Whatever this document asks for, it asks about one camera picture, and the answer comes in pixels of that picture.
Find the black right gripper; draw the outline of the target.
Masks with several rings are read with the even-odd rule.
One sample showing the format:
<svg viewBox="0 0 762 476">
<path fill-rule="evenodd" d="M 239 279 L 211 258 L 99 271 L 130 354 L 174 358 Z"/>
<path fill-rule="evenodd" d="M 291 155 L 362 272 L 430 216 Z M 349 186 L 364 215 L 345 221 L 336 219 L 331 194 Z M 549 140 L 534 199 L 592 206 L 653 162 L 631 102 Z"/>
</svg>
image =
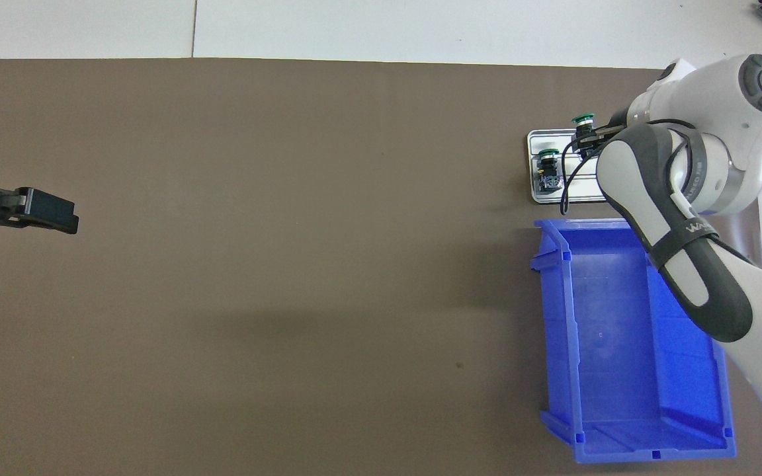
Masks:
<svg viewBox="0 0 762 476">
<path fill-rule="evenodd" d="M 611 116 L 611 123 L 596 127 L 593 130 L 593 133 L 595 133 L 593 147 L 604 147 L 608 141 L 614 138 L 617 133 L 622 132 L 631 123 L 631 106 L 624 106 L 624 108 L 617 110 Z"/>
</svg>

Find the green push button switch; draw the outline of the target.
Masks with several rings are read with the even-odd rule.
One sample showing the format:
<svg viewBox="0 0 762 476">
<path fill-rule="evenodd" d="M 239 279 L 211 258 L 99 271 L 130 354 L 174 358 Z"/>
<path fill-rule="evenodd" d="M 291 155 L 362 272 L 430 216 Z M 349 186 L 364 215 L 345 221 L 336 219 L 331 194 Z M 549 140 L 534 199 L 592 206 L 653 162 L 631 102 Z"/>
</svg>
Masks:
<svg viewBox="0 0 762 476">
<path fill-rule="evenodd" d="M 537 153 L 535 186 L 539 194 L 552 194 L 563 188 L 562 154 L 558 149 L 542 149 Z"/>
<path fill-rule="evenodd" d="M 599 134 L 596 132 L 595 115 L 592 112 L 572 118 L 575 126 L 575 134 L 571 143 L 571 150 L 581 159 L 592 157 L 593 151 L 599 143 Z"/>
</svg>

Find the silver metal tray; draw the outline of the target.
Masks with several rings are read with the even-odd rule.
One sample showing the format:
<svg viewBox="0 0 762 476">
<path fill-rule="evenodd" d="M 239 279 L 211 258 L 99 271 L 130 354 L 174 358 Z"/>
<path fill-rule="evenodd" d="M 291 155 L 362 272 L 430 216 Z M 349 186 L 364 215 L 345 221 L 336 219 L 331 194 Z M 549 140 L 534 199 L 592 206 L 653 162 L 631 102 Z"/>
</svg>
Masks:
<svg viewBox="0 0 762 476">
<path fill-rule="evenodd" d="M 583 162 L 578 154 L 567 148 L 575 134 L 572 129 L 540 129 L 527 134 L 527 163 L 531 196 L 540 204 L 560 203 L 563 196 L 571 203 L 604 202 L 596 177 L 596 158 Z M 560 151 L 559 171 L 563 174 L 563 188 L 552 194 L 539 194 L 535 186 L 537 153 L 542 149 L 554 148 Z"/>
</svg>

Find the blue plastic storage bin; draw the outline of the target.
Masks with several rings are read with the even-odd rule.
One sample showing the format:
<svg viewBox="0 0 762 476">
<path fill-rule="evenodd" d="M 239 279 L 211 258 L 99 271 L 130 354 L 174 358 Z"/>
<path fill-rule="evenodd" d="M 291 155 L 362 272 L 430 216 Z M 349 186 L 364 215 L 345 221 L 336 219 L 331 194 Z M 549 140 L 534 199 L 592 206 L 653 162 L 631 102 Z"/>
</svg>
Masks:
<svg viewBox="0 0 762 476">
<path fill-rule="evenodd" d="M 577 463 L 737 455 L 722 347 L 675 301 L 623 219 L 541 219 L 548 404 Z"/>
</svg>

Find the brown table mat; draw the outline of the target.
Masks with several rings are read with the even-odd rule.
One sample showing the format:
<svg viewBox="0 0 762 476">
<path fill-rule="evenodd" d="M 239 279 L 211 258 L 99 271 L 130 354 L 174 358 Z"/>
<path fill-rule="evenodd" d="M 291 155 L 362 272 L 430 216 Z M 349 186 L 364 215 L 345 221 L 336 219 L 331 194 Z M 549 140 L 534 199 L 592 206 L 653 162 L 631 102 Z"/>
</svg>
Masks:
<svg viewBox="0 0 762 476">
<path fill-rule="evenodd" d="M 651 69 L 0 60 L 0 476 L 762 476 L 580 465 L 548 433 L 529 130 Z"/>
</svg>

